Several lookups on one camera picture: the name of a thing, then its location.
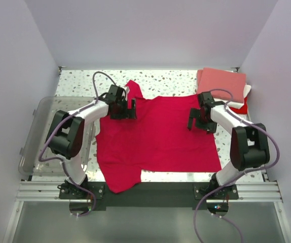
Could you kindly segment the crimson red t-shirt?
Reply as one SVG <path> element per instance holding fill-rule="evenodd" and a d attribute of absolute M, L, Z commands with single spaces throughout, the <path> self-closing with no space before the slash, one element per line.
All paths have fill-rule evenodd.
<path fill-rule="evenodd" d="M 196 95 L 145 99 L 136 82 L 127 86 L 137 118 L 104 117 L 96 136 L 97 162 L 112 192 L 139 183 L 143 170 L 214 173 L 222 168 L 213 134 L 187 128 L 190 110 L 199 106 Z"/>

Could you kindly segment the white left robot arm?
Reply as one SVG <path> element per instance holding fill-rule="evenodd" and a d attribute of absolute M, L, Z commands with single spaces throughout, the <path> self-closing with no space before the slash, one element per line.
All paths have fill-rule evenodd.
<path fill-rule="evenodd" d="M 111 119 L 136 119 L 136 101 L 132 99 L 131 105 L 128 105 L 129 91 L 128 86 L 111 85 L 108 92 L 89 104 L 71 111 L 59 110 L 53 116 L 41 153 L 50 148 L 55 155 L 50 160 L 60 160 L 66 180 L 72 184 L 70 192 L 76 198 L 84 198 L 88 194 L 88 186 L 84 183 L 87 175 L 80 158 L 84 130 L 87 125 L 106 116 Z"/>

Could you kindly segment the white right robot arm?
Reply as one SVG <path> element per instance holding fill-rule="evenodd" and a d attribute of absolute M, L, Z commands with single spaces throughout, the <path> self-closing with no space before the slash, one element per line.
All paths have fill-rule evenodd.
<path fill-rule="evenodd" d="M 260 168 L 270 160 L 266 127 L 242 119 L 223 101 L 215 101 L 211 92 L 197 95 L 199 108 L 191 108 L 188 129 L 193 126 L 215 133 L 221 126 L 231 135 L 230 161 L 210 179 L 207 192 L 220 199 L 227 186 L 235 184 L 248 170 Z"/>

